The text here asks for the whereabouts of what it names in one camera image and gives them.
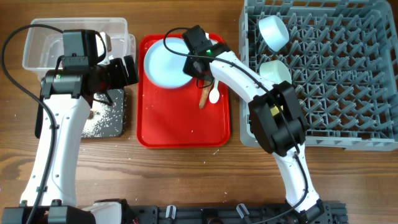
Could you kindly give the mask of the brown wooden stick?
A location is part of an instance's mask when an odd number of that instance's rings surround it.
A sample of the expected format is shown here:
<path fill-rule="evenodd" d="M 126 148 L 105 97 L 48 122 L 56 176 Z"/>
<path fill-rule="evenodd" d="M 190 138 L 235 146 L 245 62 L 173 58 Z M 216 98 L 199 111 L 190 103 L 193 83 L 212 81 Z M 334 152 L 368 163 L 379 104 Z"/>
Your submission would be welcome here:
<path fill-rule="evenodd" d="M 199 109 L 203 109 L 205 106 L 205 103 L 207 101 L 208 95 L 210 94 L 212 82 L 205 80 L 202 86 L 202 92 L 201 92 L 201 97 L 199 101 Z"/>

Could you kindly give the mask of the light blue plate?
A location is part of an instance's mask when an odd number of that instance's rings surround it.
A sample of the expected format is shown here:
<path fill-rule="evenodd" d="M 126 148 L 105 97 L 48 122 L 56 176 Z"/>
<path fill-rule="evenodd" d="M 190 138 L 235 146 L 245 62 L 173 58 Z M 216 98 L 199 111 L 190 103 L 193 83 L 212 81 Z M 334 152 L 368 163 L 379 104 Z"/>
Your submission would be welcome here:
<path fill-rule="evenodd" d="M 144 71 L 147 78 L 156 86 L 176 89 L 189 83 L 193 77 L 184 71 L 186 57 L 167 50 L 163 40 L 152 44 L 144 57 Z"/>

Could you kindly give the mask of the white plastic spoon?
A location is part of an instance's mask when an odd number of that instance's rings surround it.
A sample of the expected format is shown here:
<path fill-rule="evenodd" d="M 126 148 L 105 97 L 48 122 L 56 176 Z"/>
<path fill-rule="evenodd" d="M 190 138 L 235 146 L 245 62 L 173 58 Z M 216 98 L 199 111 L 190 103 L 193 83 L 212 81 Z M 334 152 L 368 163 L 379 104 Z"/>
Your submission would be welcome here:
<path fill-rule="evenodd" d="M 210 94 L 209 94 L 209 101 L 212 104 L 217 103 L 219 98 L 220 98 L 218 85 L 219 85 L 219 81 L 218 80 L 214 80 L 213 89 L 210 91 Z"/>

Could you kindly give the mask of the white rice pile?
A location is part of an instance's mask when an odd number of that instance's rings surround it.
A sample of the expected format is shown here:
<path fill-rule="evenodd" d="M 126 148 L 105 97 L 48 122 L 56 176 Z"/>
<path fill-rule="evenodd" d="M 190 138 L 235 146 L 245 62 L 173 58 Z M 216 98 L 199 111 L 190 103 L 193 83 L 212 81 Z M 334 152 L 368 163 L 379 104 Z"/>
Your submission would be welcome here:
<path fill-rule="evenodd" d="M 94 101 L 91 110 L 93 119 L 87 119 L 82 138 L 112 138 L 122 135 L 124 131 L 124 100 L 123 89 L 108 90 L 113 101 L 111 106 Z"/>

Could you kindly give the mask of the pale green bowl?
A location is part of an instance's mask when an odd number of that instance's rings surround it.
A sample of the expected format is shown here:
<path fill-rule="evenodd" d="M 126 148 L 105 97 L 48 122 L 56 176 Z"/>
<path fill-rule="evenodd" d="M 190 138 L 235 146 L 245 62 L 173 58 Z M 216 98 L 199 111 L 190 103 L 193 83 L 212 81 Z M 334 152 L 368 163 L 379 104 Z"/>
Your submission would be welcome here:
<path fill-rule="evenodd" d="M 261 77 L 280 84 L 284 81 L 292 83 L 292 77 L 287 66 L 280 60 L 264 62 L 259 67 Z"/>

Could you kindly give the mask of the light blue bowl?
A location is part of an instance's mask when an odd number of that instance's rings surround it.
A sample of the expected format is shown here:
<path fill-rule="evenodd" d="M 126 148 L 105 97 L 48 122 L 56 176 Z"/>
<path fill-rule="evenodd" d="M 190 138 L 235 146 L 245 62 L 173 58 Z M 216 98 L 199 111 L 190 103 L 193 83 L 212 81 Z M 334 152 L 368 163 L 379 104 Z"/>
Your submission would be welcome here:
<path fill-rule="evenodd" d="M 265 17 L 258 24 L 265 43 L 272 51 L 278 52 L 289 41 L 288 29 L 281 18 L 277 16 Z"/>

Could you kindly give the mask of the yellow plastic cup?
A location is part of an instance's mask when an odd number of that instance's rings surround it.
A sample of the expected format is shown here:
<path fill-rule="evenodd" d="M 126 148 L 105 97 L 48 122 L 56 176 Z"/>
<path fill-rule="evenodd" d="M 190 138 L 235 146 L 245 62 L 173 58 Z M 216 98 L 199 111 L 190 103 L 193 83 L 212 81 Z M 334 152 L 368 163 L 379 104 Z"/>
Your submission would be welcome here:
<path fill-rule="evenodd" d="M 278 107 L 276 107 L 276 106 L 273 106 L 273 107 L 271 108 L 271 114 L 272 114 L 273 116 L 276 116 L 276 115 L 279 114 L 281 111 L 283 111 L 283 106 L 280 107 L 280 110 L 279 110 Z"/>

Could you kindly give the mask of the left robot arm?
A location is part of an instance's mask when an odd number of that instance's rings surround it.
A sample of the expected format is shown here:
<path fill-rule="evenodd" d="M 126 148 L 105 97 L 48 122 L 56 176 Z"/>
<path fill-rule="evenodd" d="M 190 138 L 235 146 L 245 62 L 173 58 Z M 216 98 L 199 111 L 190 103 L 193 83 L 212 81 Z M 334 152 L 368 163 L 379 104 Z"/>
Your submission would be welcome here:
<path fill-rule="evenodd" d="M 98 200 L 76 207 L 75 175 L 81 137 L 97 93 L 138 82 L 131 56 L 109 58 L 104 32 L 64 30 L 63 55 L 41 81 L 39 145 L 32 174 L 17 207 L 3 223 L 137 223 L 125 199 Z"/>

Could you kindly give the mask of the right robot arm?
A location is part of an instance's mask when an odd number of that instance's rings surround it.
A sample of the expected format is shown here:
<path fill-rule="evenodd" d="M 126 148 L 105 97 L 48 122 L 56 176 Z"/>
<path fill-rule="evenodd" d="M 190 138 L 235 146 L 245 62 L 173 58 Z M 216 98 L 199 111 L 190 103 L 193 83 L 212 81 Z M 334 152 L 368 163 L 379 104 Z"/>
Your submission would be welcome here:
<path fill-rule="evenodd" d="M 321 216 L 323 204 L 305 158 L 307 122 L 293 86 L 261 77 L 226 44 L 214 44 L 199 25 L 187 28 L 182 39 L 189 51 L 185 72 L 224 83 L 248 104 L 252 132 L 263 150 L 276 160 L 284 181 L 290 205 L 286 214 L 296 223 L 310 223 Z"/>

